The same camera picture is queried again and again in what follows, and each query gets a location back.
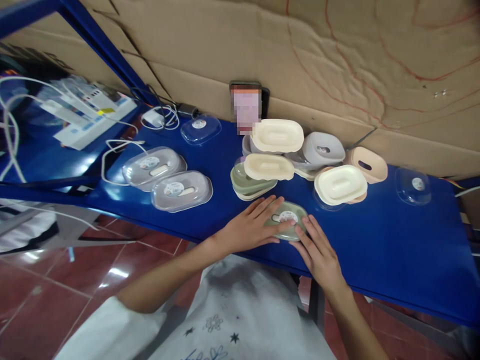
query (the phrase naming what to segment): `white fabric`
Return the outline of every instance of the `white fabric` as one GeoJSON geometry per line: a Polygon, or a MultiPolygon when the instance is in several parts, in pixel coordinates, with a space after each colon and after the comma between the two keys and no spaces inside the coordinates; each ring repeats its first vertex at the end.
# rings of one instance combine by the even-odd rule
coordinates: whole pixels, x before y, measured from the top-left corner
{"type": "MultiPolygon", "coordinates": [[[[13,202],[18,202],[18,200],[0,199],[0,205],[8,206],[21,213],[29,209],[21,204],[12,205],[13,202]]],[[[28,206],[34,206],[37,204],[36,202],[34,202],[33,205],[25,201],[21,202],[28,206]]],[[[7,221],[13,217],[15,217],[15,215],[0,211],[0,222],[7,221]]],[[[35,239],[47,231],[54,224],[56,219],[57,217],[53,212],[42,211],[21,223],[15,229],[0,237],[0,253],[27,246],[31,239],[35,239]]]]}
{"type": "MultiPolygon", "coordinates": [[[[139,314],[109,298],[56,360],[130,360],[157,335],[162,309],[139,314]]],[[[149,360],[335,359],[288,273],[230,255],[204,270],[185,321],[149,360]]]]}

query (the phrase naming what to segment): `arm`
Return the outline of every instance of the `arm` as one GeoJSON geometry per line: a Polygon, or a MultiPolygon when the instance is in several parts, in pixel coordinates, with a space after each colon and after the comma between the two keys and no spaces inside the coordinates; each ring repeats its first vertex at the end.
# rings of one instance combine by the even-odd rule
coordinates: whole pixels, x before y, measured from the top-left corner
{"type": "Polygon", "coordinates": [[[153,313],[197,272],[227,255],[268,243],[279,243],[280,240],[273,235],[292,227],[295,221],[275,226],[265,226],[265,222],[283,201],[283,197],[276,199],[275,195],[258,199],[215,235],[149,271],[122,289],[117,298],[125,307],[137,313],[153,313]]]}
{"type": "Polygon", "coordinates": [[[340,270],[335,250],[313,215],[304,217],[311,239],[296,226],[300,241],[291,242],[305,261],[307,268],[323,288],[349,359],[388,360],[374,332],[360,312],[354,295],[340,270]]]}

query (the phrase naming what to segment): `printed star design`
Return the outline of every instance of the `printed star design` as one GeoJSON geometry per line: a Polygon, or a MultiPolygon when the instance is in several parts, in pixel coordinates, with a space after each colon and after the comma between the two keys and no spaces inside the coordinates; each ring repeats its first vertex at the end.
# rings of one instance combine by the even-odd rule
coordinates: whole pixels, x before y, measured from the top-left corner
{"type": "Polygon", "coordinates": [[[185,333],[184,333],[183,335],[187,336],[188,334],[193,333],[194,330],[195,330],[195,328],[194,328],[194,327],[191,327],[191,328],[189,328],[187,331],[185,331],[185,333]]]}
{"type": "Polygon", "coordinates": [[[230,338],[231,338],[230,342],[234,341],[235,344],[237,343],[237,341],[240,341],[239,335],[236,333],[233,333],[233,335],[231,335],[230,338]]]}

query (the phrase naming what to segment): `red tile floor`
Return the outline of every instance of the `red tile floor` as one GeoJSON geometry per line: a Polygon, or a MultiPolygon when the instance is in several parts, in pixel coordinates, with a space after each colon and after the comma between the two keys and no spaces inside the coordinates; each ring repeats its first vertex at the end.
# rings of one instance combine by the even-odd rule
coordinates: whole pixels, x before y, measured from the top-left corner
{"type": "MultiPolygon", "coordinates": [[[[79,326],[119,289],[152,267],[185,252],[188,242],[108,216],[99,218],[104,238],[137,242],[74,249],[37,250],[0,258],[0,360],[49,360],[79,326]]],[[[85,236],[94,236],[87,231],[85,236]]],[[[300,279],[306,309],[311,280],[300,279]]],[[[186,283],[176,304],[189,307],[200,273],[186,283]]],[[[396,321],[356,293],[355,298],[392,359],[451,359],[420,334],[396,321]]],[[[347,359],[330,307],[325,336],[338,359],[347,359]]]]}

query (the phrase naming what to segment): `smartphone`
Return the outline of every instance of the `smartphone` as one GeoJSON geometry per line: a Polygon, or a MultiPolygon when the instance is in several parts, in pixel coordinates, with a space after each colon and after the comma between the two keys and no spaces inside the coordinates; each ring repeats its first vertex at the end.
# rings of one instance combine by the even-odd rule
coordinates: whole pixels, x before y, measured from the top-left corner
{"type": "Polygon", "coordinates": [[[249,134],[255,123],[267,118],[270,91],[258,81],[235,80],[229,87],[231,120],[240,135],[249,134]]]}

